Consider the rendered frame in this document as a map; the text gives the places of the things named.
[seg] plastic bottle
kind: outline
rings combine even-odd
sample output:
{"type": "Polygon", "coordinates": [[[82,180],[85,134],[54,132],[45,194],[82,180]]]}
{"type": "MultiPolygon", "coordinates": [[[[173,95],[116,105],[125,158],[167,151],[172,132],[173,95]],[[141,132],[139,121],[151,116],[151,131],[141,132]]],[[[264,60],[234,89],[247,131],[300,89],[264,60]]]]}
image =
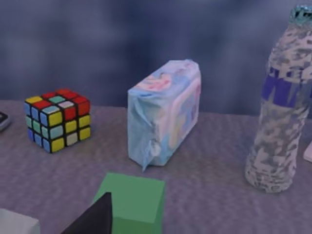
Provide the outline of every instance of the plastic bottle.
{"type": "Polygon", "coordinates": [[[269,57],[259,126],[245,168],[247,181],[267,193],[284,191],[293,182],[311,79],[312,5],[298,4],[269,57]]]}

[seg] green box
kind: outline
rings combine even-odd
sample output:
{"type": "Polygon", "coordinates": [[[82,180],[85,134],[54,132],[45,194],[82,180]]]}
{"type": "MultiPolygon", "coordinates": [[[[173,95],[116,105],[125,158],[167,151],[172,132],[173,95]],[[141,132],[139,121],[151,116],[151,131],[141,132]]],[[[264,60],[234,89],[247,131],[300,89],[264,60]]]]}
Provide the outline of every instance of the green box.
{"type": "Polygon", "coordinates": [[[165,182],[107,173],[93,203],[112,193],[112,234],[161,234],[165,182]]]}

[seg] blurred wall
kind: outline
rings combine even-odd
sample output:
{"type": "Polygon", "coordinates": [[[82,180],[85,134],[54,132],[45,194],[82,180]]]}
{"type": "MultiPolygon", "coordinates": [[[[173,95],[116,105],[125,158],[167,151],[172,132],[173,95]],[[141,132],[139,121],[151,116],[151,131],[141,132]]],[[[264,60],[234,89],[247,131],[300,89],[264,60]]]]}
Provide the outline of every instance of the blurred wall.
{"type": "Polygon", "coordinates": [[[202,71],[201,110],[255,115],[291,0],[8,0],[0,3],[0,99],[68,87],[126,106],[170,59],[202,71]]]}

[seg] black device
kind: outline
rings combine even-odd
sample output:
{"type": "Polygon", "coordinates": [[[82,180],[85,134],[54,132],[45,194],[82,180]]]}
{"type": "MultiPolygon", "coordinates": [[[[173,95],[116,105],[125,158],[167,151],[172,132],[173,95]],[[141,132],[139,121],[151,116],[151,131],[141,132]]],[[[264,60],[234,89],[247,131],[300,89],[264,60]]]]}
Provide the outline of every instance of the black device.
{"type": "Polygon", "coordinates": [[[105,193],[61,234],[112,234],[111,193],[105,193]]]}
{"type": "Polygon", "coordinates": [[[7,114],[0,111],[0,132],[6,129],[10,122],[11,118],[7,114]]]}

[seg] gray tablecloth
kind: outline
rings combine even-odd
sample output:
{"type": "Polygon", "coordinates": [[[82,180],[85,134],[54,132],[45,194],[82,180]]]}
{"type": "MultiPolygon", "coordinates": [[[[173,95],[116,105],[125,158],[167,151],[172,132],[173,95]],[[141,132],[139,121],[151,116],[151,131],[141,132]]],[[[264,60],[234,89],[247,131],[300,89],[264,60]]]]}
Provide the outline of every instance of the gray tablecloth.
{"type": "Polygon", "coordinates": [[[126,110],[93,107],[93,136],[50,155],[27,138],[22,102],[0,101],[13,124],[0,134],[0,207],[38,218],[42,234],[59,234],[90,204],[107,172],[166,181],[164,234],[310,234],[312,164],[301,138],[293,185],[264,194],[244,179],[256,117],[200,114],[164,167],[145,173],[127,157],[126,110]]]}

